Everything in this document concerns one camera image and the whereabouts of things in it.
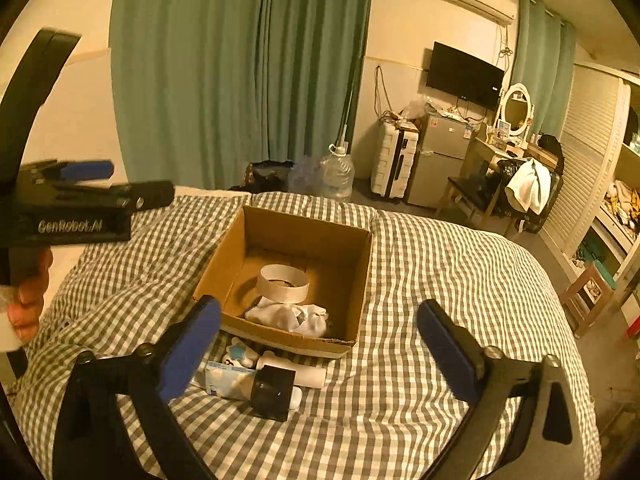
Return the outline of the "left hand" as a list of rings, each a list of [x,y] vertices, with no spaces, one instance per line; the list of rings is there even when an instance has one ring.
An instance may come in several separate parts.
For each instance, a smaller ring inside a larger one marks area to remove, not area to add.
[[[32,341],[38,333],[52,263],[51,248],[39,248],[35,266],[28,270],[26,276],[17,285],[15,299],[6,310],[12,330],[23,344]]]

